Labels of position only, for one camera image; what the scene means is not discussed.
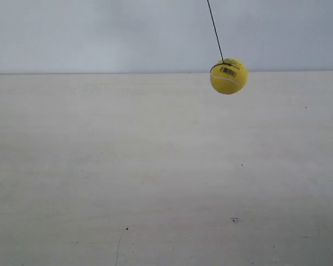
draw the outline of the hanging ball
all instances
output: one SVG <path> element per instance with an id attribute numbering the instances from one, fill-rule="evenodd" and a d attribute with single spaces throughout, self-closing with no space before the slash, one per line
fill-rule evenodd
<path id="1" fill-rule="evenodd" d="M 210 71 L 212 87 L 222 94 L 230 95 L 240 91 L 245 86 L 247 79 L 247 69 L 242 62 L 236 59 L 220 60 Z"/>

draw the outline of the light blue wall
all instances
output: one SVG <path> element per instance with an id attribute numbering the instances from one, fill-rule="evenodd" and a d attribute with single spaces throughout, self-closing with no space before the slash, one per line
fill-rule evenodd
<path id="1" fill-rule="evenodd" d="M 333 69 L 333 0 L 211 0 L 225 57 Z M 0 73 L 209 71 L 206 0 L 0 0 Z"/>

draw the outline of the string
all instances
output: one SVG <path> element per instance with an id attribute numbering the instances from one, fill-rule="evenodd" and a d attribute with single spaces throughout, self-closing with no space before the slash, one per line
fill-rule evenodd
<path id="1" fill-rule="evenodd" d="M 213 15 L 212 15 L 212 10 L 211 10 L 211 5 L 210 5 L 210 0 L 207 0 L 207 4 L 209 5 L 210 14 L 211 14 L 211 19 L 212 19 L 212 23 L 213 23 L 213 28 L 214 28 L 214 30 L 215 30 L 216 39 L 217 39 L 217 43 L 218 43 L 218 48 L 220 49 L 220 54 L 221 54 L 221 58 L 222 58 L 222 63 L 224 63 L 223 55 L 222 55 L 222 50 L 221 50 L 221 45 L 220 45 L 220 41 L 219 41 L 219 39 L 218 39 L 217 30 L 216 30 L 215 20 L 213 19 Z"/>

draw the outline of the barcode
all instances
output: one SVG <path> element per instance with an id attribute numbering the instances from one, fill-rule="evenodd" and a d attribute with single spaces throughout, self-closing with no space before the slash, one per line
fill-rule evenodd
<path id="1" fill-rule="evenodd" d="M 229 68 L 221 67 L 221 71 L 231 76 L 237 76 L 237 73 Z"/>

